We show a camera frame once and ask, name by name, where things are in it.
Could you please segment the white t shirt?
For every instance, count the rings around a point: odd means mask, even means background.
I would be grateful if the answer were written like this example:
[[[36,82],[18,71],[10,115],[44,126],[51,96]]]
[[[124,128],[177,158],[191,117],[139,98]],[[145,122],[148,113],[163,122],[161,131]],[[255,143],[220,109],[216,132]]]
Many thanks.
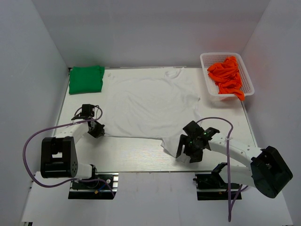
[[[201,118],[199,100],[185,68],[160,78],[112,76],[101,121],[109,137],[161,140],[175,157],[183,127]]]

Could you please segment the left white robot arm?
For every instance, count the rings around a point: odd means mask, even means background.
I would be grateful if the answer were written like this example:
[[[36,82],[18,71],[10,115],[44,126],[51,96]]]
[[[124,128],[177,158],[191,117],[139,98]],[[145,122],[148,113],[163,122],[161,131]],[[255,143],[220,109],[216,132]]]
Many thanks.
[[[43,178],[95,178],[95,166],[80,163],[76,152],[76,144],[84,134],[93,138],[104,135],[104,125],[94,116],[94,113],[79,113],[62,132],[42,140],[40,172]]]

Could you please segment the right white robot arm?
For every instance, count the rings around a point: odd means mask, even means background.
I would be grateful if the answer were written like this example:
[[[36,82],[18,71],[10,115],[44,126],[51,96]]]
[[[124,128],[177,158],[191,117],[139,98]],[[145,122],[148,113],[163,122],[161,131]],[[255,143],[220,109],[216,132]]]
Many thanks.
[[[266,148],[252,147],[233,139],[227,139],[219,130],[209,127],[186,126],[180,136],[176,157],[184,154],[190,163],[203,160],[203,150],[229,154],[231,158],[241,163],[232,166],[219,163],[208,174],[197,174],[194,181],[197,188],[227,189],[227,183],[243,184],[255,187],[269,198],[275,198],[293,178],[293,174],[279,151],[271,146]]]

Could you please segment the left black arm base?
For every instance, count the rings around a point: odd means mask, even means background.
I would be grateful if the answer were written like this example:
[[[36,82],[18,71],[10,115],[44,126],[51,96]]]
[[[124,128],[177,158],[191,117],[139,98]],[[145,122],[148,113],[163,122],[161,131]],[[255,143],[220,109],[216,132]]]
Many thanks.
[[[71,182],[70,200],[113,200],[118,189],[119,173],[96,173],[93,182]]]

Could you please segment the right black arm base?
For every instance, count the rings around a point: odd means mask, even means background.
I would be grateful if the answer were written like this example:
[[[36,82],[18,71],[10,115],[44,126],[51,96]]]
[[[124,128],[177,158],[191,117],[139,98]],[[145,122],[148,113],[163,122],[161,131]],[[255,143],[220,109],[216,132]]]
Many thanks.
[[[225,201],[228,200],[228,184],[219,173],[227,171],[227,163],[220,163],[210,173],[198,173],[193,178],[196,185],[198,201]]]

